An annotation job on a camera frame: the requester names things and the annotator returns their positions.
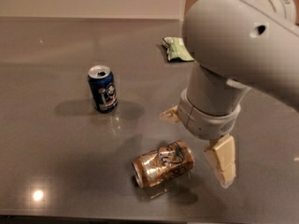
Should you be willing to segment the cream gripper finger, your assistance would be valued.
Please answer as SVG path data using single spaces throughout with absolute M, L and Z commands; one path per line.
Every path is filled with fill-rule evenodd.
M 168 121 L 170 123 L 178 123 L 180 119 L 178 117 L 178 107 L 175 105 L 159 115 L 159 119 Z
M 235 140 L 227 134 L 218 140 L 210 140 L 205 156 L 224 189 L 235 180 Z

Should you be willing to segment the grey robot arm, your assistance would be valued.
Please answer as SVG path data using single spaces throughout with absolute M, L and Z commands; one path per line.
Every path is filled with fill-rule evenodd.
M 221 185 L 235 179 L 230 135 L 250 89 L 299 111 L 299 28 L 292 0 L 198 0 L 183 23 L 197 64 L 178 105 L 161 119 L 208 141 L 205 154 Z

